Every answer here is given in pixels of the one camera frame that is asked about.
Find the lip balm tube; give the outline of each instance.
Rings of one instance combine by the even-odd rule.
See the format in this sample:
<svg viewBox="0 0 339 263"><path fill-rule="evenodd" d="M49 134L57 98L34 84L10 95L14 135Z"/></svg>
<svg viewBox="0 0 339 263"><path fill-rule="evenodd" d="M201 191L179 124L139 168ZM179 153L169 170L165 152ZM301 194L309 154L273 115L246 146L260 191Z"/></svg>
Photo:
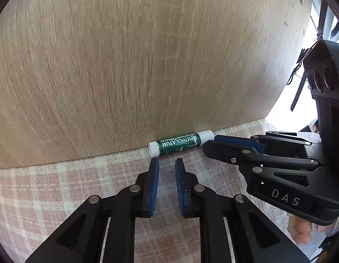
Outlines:
<svg viewBox="0 0 339 263"><path fill-rule="evenodd" d="M149 152L151 157L159 157L174 151L202 146L208 140L214 140L214 134L211 130L190 133L170 139L149 142Z"/></svg>

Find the human hand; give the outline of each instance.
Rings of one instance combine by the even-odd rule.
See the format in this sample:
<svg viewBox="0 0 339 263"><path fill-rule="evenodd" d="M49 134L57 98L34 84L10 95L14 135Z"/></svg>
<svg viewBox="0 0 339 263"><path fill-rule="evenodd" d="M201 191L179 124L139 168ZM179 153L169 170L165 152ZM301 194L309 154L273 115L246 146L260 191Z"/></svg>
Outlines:
<svg viewBox="0 0 339 263"><path fill-rule="evenodd" d="M323 233L335 226L335 223L329 226L318 226L318 232ZM296 245L300 243L307 244L311 241L312 224L301 219L298 216L289 215L289 224L287 231L290 233Z"/></svg>

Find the blue gripper pad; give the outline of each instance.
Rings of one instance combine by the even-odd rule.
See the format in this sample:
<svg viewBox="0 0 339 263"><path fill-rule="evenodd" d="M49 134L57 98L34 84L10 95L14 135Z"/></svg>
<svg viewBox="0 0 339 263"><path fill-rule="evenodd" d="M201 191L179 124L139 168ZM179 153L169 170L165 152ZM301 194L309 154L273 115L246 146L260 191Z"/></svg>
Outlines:
<svg viewBox="0 0 339 263"><path fill-rule="evenodd" d="M151 158L143 191L143 207L144 211L146 211L149 217L154 214L155 210L158 187L158 172L158 158Z"/></svg>
<svg viewBox="0 0 339 263"><path fill-rule="evenodd" d="M258 153L264 154L264 147L259 144L258 140L246 139L244 137L234 137L226 135L216 135L214 141L228 142L233 145L248 146L256 149Z"/></svg>
<svg viewBox="0 0 339 263"><path fill-rule="evenodd" d="M186 176L186 171L182 158L175 161L175 178L177 182L177 193L180 213L186 217L186 210L191 207L191 190Z"/></svg>

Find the plaid carpet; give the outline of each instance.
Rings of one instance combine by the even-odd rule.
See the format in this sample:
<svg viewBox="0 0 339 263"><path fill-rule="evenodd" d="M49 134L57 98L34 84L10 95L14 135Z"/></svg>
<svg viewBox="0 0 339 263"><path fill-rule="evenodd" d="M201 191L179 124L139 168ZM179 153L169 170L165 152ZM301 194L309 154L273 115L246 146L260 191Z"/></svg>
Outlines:
<svg viewBox="0 0 339 263"><path fill-rule="evenodd" d="M266 119L220 130L215 134L250 137L281 130ZM201 148L160 158L154 216L137 219L135 262L200 262L198 219L179 213L174 162L182 157L186 170L218 194L247 195L237 166L207 158ZM26 258L90 195L108 197L135 183L148 170L147 147L79 160L0 169L0 242L16 262ZM286 212L251 199L284 233Z"/></svg>

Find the wooden panel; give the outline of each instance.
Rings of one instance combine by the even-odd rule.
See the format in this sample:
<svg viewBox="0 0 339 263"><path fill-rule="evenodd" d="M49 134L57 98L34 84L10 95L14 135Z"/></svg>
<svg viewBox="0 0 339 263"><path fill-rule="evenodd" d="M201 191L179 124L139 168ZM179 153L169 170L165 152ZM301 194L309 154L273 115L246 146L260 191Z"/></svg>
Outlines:
<svg viewBox="0 0 339 263"><path fill-rule="evenodd" d="M311 0L10 0L0 15L0 167L266 116L294 67L310 7Z"/></svg>

